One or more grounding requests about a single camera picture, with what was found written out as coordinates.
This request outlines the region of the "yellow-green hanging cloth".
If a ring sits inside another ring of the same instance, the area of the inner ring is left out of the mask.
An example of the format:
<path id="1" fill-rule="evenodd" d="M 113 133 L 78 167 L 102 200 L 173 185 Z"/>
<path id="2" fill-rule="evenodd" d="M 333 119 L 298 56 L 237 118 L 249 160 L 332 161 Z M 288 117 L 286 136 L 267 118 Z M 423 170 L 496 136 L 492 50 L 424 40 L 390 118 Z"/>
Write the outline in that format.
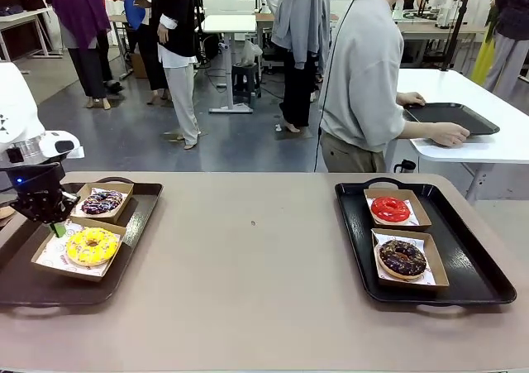
<path id="1" fill-rule="evenodd" d="M 488 18 L 485 23 L 487 28 L 484 40 L 480 46 L 478 56 L 476 58 L 474 69 L 471 74 L 471 80 L 478 85 L 483 85 L 493 64 L 494 56 L 494 31 L 498 22 L 498 9 L 495 4 L 491 4 L 488 12 Z"/>

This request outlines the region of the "small black serving tray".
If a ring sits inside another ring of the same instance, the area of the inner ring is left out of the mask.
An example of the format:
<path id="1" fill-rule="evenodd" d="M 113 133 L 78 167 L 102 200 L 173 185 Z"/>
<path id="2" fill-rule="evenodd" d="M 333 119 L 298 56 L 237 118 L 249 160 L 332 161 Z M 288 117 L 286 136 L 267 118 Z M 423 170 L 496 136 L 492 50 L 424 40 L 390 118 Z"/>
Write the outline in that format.
<path id="1" fill-rule="evenodd" d="M 451 122 L 469 131 L 471 136 L 491 136 L 500 127 L 460 103 L 426 103 L 404 106 L 407 117 L 414 122 Z"/>

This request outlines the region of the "chocolate sprinkled donut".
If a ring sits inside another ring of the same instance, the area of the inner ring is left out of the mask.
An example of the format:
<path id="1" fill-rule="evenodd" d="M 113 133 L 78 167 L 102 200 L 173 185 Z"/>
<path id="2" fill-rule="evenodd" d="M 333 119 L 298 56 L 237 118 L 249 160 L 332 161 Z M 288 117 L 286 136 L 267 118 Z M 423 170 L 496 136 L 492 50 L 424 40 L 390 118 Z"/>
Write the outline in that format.
<path id="1" fill-rule="evenodd" d="M 390 275 L 402 280 L 415 280 L 427 268 L 427 260 L 423 253 L 406 241 L 385 242 L 379 247 L 378 259 Z"/>

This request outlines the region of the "wooden background work table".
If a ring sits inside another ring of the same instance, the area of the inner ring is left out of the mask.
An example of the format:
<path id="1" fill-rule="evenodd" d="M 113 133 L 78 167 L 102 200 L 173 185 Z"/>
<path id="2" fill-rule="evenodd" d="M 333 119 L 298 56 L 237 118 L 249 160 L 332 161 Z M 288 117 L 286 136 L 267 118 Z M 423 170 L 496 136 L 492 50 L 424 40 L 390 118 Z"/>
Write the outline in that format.
<path id="1" fill-rule="evenodd" d="M 440 28 L 435 22 L 396 22 L 404 39 L 402 69 L 453 68 L 474 53 L 474 46 L 486 32 L 484 26 L 463 24 L 458 32 L 453 26 Z"/>

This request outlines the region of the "black stool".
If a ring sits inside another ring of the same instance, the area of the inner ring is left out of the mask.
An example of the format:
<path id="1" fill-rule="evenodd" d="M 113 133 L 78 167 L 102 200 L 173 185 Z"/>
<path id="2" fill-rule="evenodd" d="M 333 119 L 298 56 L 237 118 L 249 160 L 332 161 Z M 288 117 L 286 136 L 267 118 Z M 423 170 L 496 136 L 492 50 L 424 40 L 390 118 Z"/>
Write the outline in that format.
<path id="1" fill-rule="evenodd" d="M 259 66 L 236 64 L 231 68 L 232 93 L 234 97 L 251 100 L 261 97 Z"/>

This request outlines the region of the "small wooden desk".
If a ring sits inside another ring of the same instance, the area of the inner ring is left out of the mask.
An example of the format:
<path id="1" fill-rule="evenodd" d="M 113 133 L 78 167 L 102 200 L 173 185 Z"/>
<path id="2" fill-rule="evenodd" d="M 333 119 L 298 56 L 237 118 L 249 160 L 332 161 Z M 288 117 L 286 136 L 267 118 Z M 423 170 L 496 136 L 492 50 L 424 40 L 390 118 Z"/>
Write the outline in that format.
<path id="1" fill-rule="evenodd" d="M 124 14 L 110 15 L 109 21 L 112 26 L 112 36 L 116 42 L 124 69 L 123 73 L 119 75 L 119 80 L 122 81 L 134 72 L 131 60 L 131 49 L 127 35 L 128 22 Z"/>

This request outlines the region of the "purple sprinkled donut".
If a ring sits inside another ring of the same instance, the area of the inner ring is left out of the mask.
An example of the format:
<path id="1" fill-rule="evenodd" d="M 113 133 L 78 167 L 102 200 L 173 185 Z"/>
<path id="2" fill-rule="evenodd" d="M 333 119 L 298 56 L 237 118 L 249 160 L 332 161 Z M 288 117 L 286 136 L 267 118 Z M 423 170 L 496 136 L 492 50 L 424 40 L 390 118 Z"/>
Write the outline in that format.
<path id="1" fill-rule="evenodd" d="M 122 200 L 122 194 L 117 191 L 97 191 L 84 200 L 81 210 L 88 215 L 108 213 L 117 208 Z"/>

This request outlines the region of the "large white table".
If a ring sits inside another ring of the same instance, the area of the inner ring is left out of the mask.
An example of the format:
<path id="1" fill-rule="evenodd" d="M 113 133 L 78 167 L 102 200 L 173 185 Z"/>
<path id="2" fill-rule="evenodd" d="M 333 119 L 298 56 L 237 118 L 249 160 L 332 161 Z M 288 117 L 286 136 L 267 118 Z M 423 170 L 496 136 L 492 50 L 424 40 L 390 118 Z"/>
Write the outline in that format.
<path id="1" fill-rule="evenodd" d="M 501 164 L 529 165 L 529 116 L 498 98 L 464 75 L 439 69 L 401 69 L 400 91 L 417 91 L 429 103 L 462 103 L 480 116 L 499 126 L 492 136 L 477 136 L 460 148 L 449 149 L 432 145 L 424 139 L 409 142 L 424 160 L 457 163 L 468 169 L 472 182 L 465 195 L 469 203 L 479 200 L 485 181 L 494 166 Z"/>

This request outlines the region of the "person in purple shawl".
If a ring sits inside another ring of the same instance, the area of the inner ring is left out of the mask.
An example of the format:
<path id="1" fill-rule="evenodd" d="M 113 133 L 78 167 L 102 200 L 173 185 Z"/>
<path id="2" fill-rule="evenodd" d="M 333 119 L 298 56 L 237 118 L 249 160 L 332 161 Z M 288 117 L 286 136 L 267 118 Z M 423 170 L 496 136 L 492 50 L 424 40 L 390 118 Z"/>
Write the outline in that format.
<path id="1" fill-rule="evenodd" d="M 105 0 L 46 0 L 58 18 L 61 38 L 88 99 L 87 108 L 108 110 L 98 37 L 111 29 Z"/>

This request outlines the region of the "clear plastic bag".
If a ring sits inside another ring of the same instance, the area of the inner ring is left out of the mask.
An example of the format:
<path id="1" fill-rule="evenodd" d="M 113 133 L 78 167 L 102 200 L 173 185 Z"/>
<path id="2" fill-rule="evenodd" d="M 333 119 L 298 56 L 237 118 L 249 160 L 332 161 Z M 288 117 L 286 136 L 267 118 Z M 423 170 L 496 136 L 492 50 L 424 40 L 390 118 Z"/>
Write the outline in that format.
<path id="1" fill-rule="evenodd" d="M 245 40 L 243 51 L 241 53 L 241 66 L 251 66 L 255 59 L 259 59 L 263 55 L 262 49 L 249 40 Z"/>

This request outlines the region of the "person's right forearm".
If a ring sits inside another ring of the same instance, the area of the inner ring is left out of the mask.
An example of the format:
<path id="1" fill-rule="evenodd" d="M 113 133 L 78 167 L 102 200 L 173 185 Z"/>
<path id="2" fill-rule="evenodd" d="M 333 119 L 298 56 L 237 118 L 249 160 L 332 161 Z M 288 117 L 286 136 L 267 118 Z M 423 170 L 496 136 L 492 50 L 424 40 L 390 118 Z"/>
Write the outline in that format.
<path id="1" fill-rule="evenodd" d="M 429 122 L 409 122 L 405 121 L 403 131 L 399 135 L 400 139 L 432 139 L 436 135 L 436 124 Z"/>

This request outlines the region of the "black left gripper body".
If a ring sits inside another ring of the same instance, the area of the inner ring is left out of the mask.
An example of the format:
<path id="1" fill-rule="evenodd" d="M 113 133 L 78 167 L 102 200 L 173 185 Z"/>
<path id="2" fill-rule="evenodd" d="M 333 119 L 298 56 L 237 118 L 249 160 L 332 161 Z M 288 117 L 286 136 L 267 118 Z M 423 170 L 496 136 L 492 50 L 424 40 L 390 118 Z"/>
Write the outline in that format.
<path id="1" fill-rule="evenodd" d="M 53 202 L 61 201 L 64 177 L 64 168 L 59 162 L 0 167 L 0 200 L 50 197 Z"/>

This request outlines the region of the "black tripod pole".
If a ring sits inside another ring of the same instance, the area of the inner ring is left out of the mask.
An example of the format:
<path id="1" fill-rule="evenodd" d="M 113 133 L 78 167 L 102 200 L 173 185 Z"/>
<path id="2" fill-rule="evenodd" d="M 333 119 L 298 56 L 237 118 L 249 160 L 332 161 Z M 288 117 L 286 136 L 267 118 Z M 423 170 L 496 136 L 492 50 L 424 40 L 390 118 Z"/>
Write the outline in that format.
<path id="1" fill-rule="evenodd" d="M 443 20 L 443 28 L 449 31 L 447 47 L 444 50 L 441 71 L 447 71 L 452 65 L 460 29 L 463 25 L 469 0 L 446 0 L 438 21 Z"/>

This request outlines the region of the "red glazed donut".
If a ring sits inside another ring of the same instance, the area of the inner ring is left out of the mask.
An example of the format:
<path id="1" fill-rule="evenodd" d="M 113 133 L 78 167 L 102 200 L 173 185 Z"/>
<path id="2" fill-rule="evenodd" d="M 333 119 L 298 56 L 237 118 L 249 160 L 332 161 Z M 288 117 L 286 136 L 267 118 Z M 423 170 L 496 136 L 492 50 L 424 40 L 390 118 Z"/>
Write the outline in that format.
<path id="1" fill-rule="evenodd" d="M 405 202 L 394 197 L 374 199 L 370 210 L 380 222 L 389 224 L 404 223 L 411 216 L 411 211 Z"/>

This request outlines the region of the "yellow sprinkled donut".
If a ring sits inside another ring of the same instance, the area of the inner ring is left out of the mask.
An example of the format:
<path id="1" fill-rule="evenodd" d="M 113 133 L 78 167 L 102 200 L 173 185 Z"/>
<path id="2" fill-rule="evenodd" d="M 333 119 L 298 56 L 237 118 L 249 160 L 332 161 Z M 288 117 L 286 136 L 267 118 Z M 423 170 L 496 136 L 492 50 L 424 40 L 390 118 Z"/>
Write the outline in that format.
<path id="1" fill-rule="evenodd" d="M 73 263 L 92 267 L 111 260 L 119 244 L 119 237 L 112 232 L 100 227 L 86 227 L 69 238 L 66 254 Z"/>

